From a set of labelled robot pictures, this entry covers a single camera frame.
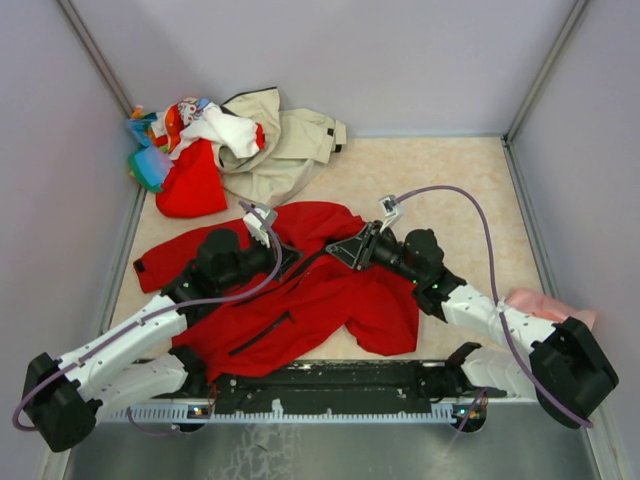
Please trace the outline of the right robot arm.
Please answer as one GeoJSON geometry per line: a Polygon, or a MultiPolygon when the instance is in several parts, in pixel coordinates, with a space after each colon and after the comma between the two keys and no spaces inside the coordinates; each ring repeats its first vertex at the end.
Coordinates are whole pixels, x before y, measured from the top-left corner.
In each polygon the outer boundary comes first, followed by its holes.
{"type": "Polygon", "coordinates": [[[430,229],[413,230],[399,241],[381,222],[369,222],[326,251],[355,271],[378,266],[411,281],[422,312],[501,345],[463,349],[460,362],[446,372],[448,387],[458,395],[489,387],[535,400],[558,423],[576,429],[619,384],[585,323],[573,316],[546,320],[482,294],[445,266],[430,229]]]}

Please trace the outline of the red zip jacket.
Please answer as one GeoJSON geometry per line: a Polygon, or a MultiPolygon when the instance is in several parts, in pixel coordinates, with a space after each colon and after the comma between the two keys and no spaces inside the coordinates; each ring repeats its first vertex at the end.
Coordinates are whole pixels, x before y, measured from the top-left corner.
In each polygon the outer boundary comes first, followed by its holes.
{"type": "Polygon", "coordinates": [[[364,220],[340,204],[290,203],[278,208],[274,230],[303,257],[280,281],[253,296],[223,303],[172,340],[223,374],[261,377],[321,345],[346,328],[364,350],[384,355],[413,352],[419,309],[413,285],[380,267],[357,272],[324,252],[330,241],[357,234],[364,220]]]}

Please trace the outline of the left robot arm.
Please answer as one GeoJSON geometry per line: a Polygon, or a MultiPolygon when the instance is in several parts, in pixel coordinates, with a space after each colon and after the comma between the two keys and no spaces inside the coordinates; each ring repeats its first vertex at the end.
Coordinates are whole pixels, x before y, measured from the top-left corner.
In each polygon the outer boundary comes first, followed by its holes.
{"type": "Polygon", "coordinates": [[[201,394],[208,373],[192,348],[173,347],[147,363],[139,362],[140,355],[224,303],[254,295],[258,289],[249,286],[252,280],[264,287],[281,279],[301,256],[271,235],[251,236],[241,247],[234,231],[211,231],[182,270],[123,323],[57,358],[43,352],[29,362],[12,418],[15,428],[38,432],[51,451],[60,453],[115,412],[178,391],[201,394]]]}

